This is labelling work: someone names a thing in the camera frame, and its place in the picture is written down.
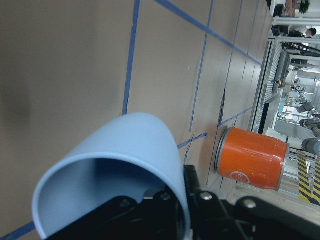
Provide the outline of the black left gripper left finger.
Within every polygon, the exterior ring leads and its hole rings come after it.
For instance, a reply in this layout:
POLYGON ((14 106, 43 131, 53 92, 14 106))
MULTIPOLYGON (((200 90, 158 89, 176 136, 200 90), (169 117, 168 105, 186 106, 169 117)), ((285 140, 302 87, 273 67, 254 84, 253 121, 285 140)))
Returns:
POLYGON ((141 203, 117 196, 49 236, 50 240, 182 240, 182 208, 169 190, 141 203))

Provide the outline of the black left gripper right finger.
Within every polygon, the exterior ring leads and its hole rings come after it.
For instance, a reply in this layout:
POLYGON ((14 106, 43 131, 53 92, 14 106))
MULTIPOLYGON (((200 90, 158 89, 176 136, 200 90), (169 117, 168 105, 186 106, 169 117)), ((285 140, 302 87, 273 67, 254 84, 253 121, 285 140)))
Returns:
POLYGON ((302 217, 245 196, 235 204, 200 187, 194 165, 183 167, 194 240, 318 240, 320 227, 302 217))

